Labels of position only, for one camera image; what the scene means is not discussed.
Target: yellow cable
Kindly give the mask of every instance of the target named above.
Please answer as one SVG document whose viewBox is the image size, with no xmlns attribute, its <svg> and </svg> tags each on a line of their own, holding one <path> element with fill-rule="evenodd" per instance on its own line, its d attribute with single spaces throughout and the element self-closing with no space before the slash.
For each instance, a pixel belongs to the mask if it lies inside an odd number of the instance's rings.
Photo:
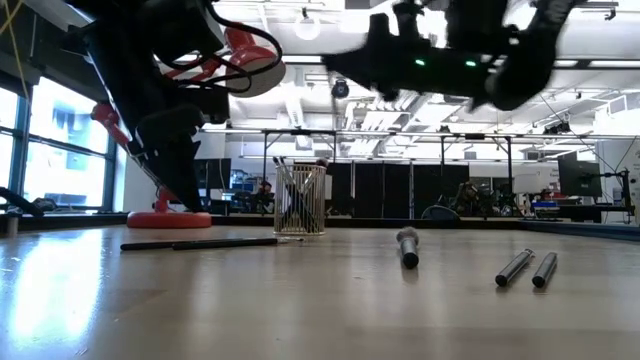
<svg viewBox="0 0 640 360">
<path fill-rule="evenodd" d="M 9 25 L 13 21 L 13 18 L 16 17 L 16 14 L 18 13 L 18 10 L 20 10 L 20 7 L 22 6 L 23 2 L 24 0 L 18 0 L 18 4 L 16 4 L 16 8 L 13 9 L 11 14 L 9 14 L 8 2 L 5 4 L 5 8 L 7 9 L 7 20 L 4 22 L 4 24 L 2 24 L 2 27 L 0 27 L 0 35 L 2 35 L 5 30 L 7 30 L 7 27 L 9 27 Z"/>
<path fill-rule="evenodd" d="M 12 13 L 9 13 L 9 4 L 4 7 L 5 13 L 7 14 L 7 21 L 5 25 L 9 27 L 9 33 L 11 34 L 11 43 L 13 44 L 13 52 L 16 56 L 16 65 L 18 66 L 18 73 L 20 74 L 20 82 L 22 83 L 22 91 L 24 91 L 24 97 L 27 100 L 27 105 L 30 105 L 31 99 L 29 99 L 29 89 L 27 88 L 27 82 L 24 79 L 24 72 L 22 71 L 22 63 L 20 62 L 20 53 L 18 52 L 18 42 L 16 41 L 16 34 L 13 32 L 13 25 L 11 25 L 11 21 L 18 13 L 20 6 L 22 5 L 23 0 L 18 0 L 18 4 Z M 5 25 L 2 25 L 0 28 L 0 34 L 5 29 Z"/>
</svg>

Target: ceiling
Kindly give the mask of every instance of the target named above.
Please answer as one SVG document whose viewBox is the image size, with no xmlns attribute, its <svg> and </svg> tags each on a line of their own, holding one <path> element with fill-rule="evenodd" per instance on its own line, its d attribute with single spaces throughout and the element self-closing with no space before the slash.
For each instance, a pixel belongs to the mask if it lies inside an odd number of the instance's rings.
<svg viewBox="0 0 640 360">
<path fill-rule="evenodd" d="M 608 10 L 574 10 L 559 43 L 560 57 L 640 59 L 640 1 L 618 2 L 618 14 L 612 21 L 604 20 Z M 26 0 L 26 3 L 61 28 L 86 23 L 61 0 Z M 366 1 L 365 6 L 362 3 L 361 0 L 221 0 L 215 7 L 229 20 L 267 30 L 280 42 L 286 55 L 319 55 L 360 46 L 369 15 L 391 14 L 390 0 Z M 303 7 L 307 9 L 307 20 L 302 19 Z M 524 27 L 532 14 L 528 1 L 512 0 L 505 22 Z M 426 11 L 420 17 L 419 29 L 423 34 L 443 37 L 445 25 L 442 13 Z M 260 39 L 257 41 L 267 46 Z M 385 103 L 376 93 L 354 83 L 350 83 L 350 88 L 348 98 L 332 103 L 329 74 L 323 66 L 289 63 L 280 86 L 254 98 L 231 98 L 229 122 L 234 128 L 301 126 L 429 132 L 447 125 L 455 132 L 540 133 L 545 124 L 557 119 L 555 112 L 561 116 L 570 114 L 572 127 L 588 131 L 596 108 L 640 89 L 640 71 L 556 71 L 540 96 L 512 112 L 483 106 L 469 113 L 464 102 L 412 92 L 403 92 L 398 101 Z M 379 141 L 377 146 L 386 143 Z M 409 142 L 405 149 L 414 143 L 415 140 Z"/>
</svg>

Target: metal cylinder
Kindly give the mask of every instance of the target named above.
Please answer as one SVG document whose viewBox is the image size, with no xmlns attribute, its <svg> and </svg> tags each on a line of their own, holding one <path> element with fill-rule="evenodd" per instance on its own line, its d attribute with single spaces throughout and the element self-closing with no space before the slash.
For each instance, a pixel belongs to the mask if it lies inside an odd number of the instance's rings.
<svg viewBox="0 0 640 360">
<path fill-rule="evenodd" d="M 522 268 L 529 262 L 529 259 L 533 256 L 533 251 L 525 249 L 518 256 L 516 256 L 511 262 L 504 268 L 498 275 L 496 275 L 496 284 L 500 287 L 505 287 L 509 284 L 516 274 L 522 270 Z"/>
<path fill-rule="evenodd" d="M 558 254 L 553 252 L 547 254 L 547 256 L 544 257 L 544 260 L 542 260 L 540 267 L 538 267 L 538 271 L 536 271 L 535 275 L 533 275 L 533 279 L 531 279 L 533 285 L 538 289 L 545 287 L 549 282 L 551 274 L 553 273 L 553 269 L 556 268 L 557 264 Z"/>
<path fill-rule="evenodd" d="M 275 233 L 324 234 L 326 169 L 316 165 L 281 164 L 276 172 Z"/>
<path fill-rule="evenodd" d="M 418 266 L 420 258 L 418 257 L 418 250 L 416 249 L 416 242 L 414 239 L 407 238 L 400 242 L 400 251 L 402 252 L 402 263 L 407 269 L 413 269 Z"/>
</svg>

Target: person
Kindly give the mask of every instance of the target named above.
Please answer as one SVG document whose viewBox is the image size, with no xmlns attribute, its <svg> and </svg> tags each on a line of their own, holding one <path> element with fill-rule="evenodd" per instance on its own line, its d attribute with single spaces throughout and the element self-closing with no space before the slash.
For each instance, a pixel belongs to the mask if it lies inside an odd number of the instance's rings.
<svg viewBox="0 0 640 360">
<path fill-rule="evenodd" d="M 273 212 L 273 194 L 271 193 L 271 183 L 263 181 L 254 196 L 254 204 L 258 213 Z"/>
</svg>

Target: camera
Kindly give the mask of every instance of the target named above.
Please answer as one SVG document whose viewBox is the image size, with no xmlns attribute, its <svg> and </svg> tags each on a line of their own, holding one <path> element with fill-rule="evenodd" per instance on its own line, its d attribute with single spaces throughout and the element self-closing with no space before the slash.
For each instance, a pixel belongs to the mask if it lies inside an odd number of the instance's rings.
<svg viewBox="0 0 640 360">
<path fill-rule="evenodd" d="M 336 99 L 344 99 L 349 96 L 349 85 L 345 79 L 336 80 L 333 89 L 331 89 L 331 95 Z"/>
</svg>

